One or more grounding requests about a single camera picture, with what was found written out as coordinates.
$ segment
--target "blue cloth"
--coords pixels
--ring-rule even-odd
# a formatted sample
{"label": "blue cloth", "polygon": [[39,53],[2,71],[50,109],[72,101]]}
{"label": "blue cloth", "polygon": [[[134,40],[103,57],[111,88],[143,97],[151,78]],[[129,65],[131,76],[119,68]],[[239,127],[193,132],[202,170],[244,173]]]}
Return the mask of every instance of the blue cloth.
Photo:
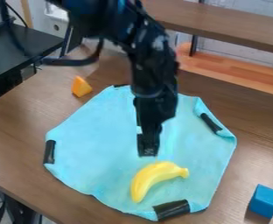
{"label": "blue cloth", "polygon": [[[157,221],[153,206],[188,200],[191,212],[208,207],[236,147],[236,137],[199,97],[180,94],[175,118],[163,124],[158,161],[189,169],[189,178],[154,185],[135,204],[130,182],[154,157],[137,155],[137,120],[130,87],[108,87],[83,105],[46,140],[55,140],[54,164],[45,167],[80,193],[123,213]],[[222,128],[214,134],[200,118],[206,113]]]}

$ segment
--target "wooden table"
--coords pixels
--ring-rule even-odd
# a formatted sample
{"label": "wooden table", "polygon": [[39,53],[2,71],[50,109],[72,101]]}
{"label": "wooden table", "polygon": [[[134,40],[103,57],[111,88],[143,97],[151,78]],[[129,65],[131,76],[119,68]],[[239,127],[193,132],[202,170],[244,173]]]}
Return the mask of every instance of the wooden table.
{"label": "wooden table", "polygon": [[273,53],[273,17],[184,0],[143,0],[166,29]]}
{"label": "wooden table", "polygon": [[[106,56],[88,77],[94,92],[77,99],[70,87],[79,73],[43,67],[0,98],[0,189],[58,223],[149,223],[68,188],[42,165],[46,132],[105,87],[127,82],[130,70],[122,55]],[[180,93],[202,97],[238,146],[211,206],[164,223],[264,223],[246,209],[257,184],[273,188],[273,95],[186,72],[178,83]]]}

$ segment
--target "wooden shelf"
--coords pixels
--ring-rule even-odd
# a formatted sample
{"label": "wooden shelf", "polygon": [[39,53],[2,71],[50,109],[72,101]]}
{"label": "wooden shelf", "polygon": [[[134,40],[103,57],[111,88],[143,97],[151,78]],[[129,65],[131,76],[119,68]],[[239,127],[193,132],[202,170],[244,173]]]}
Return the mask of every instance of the wooden shelf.
{"label": "wooden shelf", "polygon": [[273,17],[183,0],[143,0],[166,29],[273,53]]}
{"label": "wooden shelf", "polygon": [[190,47],[191,43],[184,43],[177,49],[181,70],[273,94],[272,67],[203,52],[190,57]]}

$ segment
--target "yellow banana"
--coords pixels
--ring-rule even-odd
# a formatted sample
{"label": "yellow banana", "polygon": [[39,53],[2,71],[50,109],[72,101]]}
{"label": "yellow banana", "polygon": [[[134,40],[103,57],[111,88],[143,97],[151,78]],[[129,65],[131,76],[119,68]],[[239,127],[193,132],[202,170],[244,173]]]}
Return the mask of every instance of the yellow banana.
{"label": "yellow banana", "polygon": [[156,183],[178,176],[184,179],[187,178],[189,176],[188,169],[180,168],[172,162],[149,164],[132,179],[130,186],[131,198],[134,202],[138,203],[143,200],[149,189]]}

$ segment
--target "black clip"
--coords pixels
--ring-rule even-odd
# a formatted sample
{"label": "black clip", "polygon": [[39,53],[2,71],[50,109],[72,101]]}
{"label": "black clip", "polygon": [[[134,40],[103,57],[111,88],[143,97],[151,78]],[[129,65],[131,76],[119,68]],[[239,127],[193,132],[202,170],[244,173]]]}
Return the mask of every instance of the black clip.
{"label": "black clip", "polygon": [[217,131],[222,130],[222,128],[219,125],[217,125],[215,122],[213,122],[213,120],[210,119],[210,117],[206,113],[201,114],[200,117],[207,124],[207,126],[211,129],[211,131],[214,134],[216,134]]}
{"label": "black clip", "polygon": [[54,140],[48,140],[45,145],[45,155],[43,164],[54,164],[54,147],[56,142]]}
{"label": "black clip", "polygon": [[153,207],[159,221],[191,212],[190,205],[186,199],[164,203]]}

